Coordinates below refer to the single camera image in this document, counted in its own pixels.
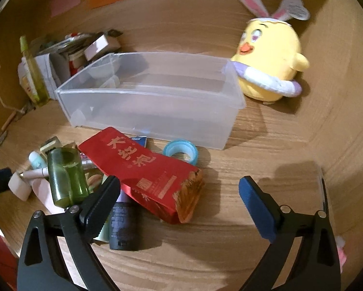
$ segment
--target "chick plush toy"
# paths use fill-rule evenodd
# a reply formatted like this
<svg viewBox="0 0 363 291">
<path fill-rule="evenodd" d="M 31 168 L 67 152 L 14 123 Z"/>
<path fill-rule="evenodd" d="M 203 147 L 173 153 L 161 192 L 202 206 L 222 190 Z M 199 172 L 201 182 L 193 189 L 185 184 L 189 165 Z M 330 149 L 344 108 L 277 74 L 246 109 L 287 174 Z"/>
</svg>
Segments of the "chick plush toy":
<svg viewBox="0 0 363 291">
<path fill-rule="evenodd" d="M 240 1 L 259 17 L 249 22 L 231 58 L 243 93 L 265 104 L 300 95 L 301 86 L 293 77 L 307 69 L 309 62 L 300 54 L 299 37 L 285 21 L 307 20 L 308 10 L 301 0 L 283 0 L 269 16 L 261 0 Z"/>
</svg>

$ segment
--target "yellow liquid bottle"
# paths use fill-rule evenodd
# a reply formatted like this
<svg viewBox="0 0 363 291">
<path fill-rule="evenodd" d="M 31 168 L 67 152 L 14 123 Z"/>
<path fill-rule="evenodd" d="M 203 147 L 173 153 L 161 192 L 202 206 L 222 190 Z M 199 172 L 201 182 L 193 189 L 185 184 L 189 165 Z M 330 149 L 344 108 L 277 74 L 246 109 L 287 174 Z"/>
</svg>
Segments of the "yellow liquid bottle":
<svg viewBox="0 0 363 291">
<path fill-rule="evenodd" d="M 49 100 L 48 92 L 44 85 L 43 75 L 41 74 L 39 66 L 28 49 L 28 43 L 25 36 L 20 37 L 20 49 L 25 59 L 25 71 L 36 105 L 39 107 L 43 106 Z"/>
</svg>

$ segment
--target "transparent plastic box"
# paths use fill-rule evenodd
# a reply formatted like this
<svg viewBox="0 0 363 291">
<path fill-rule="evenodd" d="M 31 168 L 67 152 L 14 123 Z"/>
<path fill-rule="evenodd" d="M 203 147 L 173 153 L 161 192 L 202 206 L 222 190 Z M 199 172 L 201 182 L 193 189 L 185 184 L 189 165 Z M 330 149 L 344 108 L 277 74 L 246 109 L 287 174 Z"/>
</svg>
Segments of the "transparent plastic box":
<svg viewBox="0 0 363 291">
<path fill-rule="evenodd" d="M 228 59 L 175 52 L 109 54 L 56 93 L 72 126 L 223 149 L 245 100 Z"/>
</svg>

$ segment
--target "orange beak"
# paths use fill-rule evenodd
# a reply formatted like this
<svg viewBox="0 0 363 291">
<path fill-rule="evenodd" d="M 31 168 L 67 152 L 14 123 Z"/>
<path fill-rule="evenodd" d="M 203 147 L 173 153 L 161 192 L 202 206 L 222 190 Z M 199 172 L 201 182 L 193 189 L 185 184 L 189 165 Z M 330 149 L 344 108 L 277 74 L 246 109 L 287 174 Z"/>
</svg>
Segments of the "orange beak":
<svg viewBox="0 0 363 291">
<path fill-rule="evenodd" d="M 248 53 L 251 53 L 254 49 L 254 46 L 251 46 L 248 42 L 245 42 L 241 48 L 239 48 L 239 54 L 240 55 L 247 55 Z"/>
</svg>

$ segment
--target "red package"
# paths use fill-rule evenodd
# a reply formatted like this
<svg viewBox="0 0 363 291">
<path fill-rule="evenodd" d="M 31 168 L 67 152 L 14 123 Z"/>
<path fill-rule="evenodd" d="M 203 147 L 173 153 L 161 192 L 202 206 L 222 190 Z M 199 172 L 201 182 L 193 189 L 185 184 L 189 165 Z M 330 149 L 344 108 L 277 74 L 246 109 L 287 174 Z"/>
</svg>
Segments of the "red package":
<svg viewBox="0 0 363 291">
<path fill-rule="evenodd" d="M 187 223 L 204 182 L 197 167 L 140 146 L 113 127 L 83 142 L 79 149 L 121 189 L 169 223 Z"/>
</svg>

